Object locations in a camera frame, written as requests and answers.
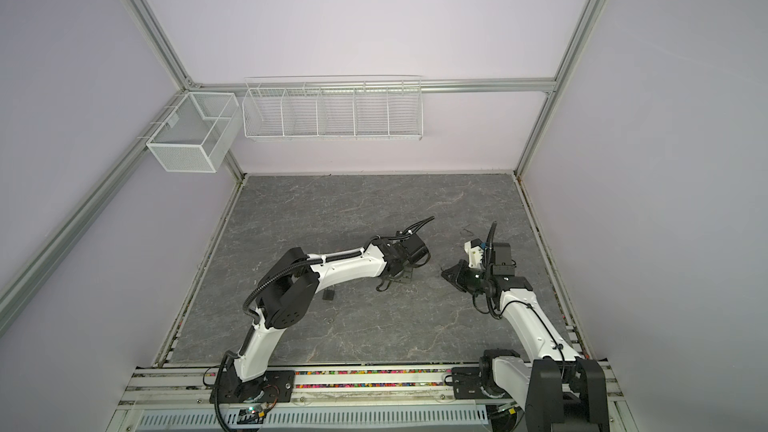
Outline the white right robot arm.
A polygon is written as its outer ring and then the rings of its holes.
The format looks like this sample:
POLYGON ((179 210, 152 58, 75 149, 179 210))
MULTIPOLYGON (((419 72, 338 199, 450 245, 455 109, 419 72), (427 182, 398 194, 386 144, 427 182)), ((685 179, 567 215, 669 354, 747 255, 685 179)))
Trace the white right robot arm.
POLYGON ((496 228, 467 242, 467 258, 441 272, 457 290, 484 298, 481 313, 508 322, 526 353, 492 349, 479 360, 481 390, 511 399, 510 407, 494 411, 496 424, 504 431, 608 431, 602 367, 557 332, 533 286, 516 273, 511 245, 495 240, 496 228))

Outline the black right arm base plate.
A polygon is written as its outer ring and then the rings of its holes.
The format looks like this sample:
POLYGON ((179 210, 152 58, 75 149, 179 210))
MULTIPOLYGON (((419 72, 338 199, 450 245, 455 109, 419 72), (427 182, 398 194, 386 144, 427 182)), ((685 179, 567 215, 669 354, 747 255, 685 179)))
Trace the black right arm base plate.
POLYGON ((478 367, 453 367, 446 376, 446 382, 458 400, 497 399, 504 396, 504 393, 498 394, 485 387, 478 367))

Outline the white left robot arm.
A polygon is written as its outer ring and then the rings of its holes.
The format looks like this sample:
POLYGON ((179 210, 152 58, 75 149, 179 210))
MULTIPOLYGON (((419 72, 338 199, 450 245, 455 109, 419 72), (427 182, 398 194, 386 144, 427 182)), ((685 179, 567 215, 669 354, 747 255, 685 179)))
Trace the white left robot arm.
POLYGON ((285 330, 303 319, 317 293, 357 279, 376 278, 378 292, 408 279, 426 265, 431 253, 418 232, 432 216, 392 235, 376 235, 350 250, 308 254, 300 247, 286 251, 244 300, 251 319, 243 344, 224 353, 211 385, 210 402, 258 402, 270 389, 286 387, 267 377, 269 360, 285 330))

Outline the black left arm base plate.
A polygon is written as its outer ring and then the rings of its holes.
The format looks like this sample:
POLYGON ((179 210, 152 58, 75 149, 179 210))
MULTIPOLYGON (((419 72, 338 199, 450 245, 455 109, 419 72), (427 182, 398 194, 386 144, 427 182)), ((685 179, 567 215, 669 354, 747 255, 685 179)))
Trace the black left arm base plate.
POLYGON ((214 404, 288 402, 294 388, 295 371, 267 370, 262 376, 243 382, 234 370, 225 370, 212 387, 209 402, 214 404))

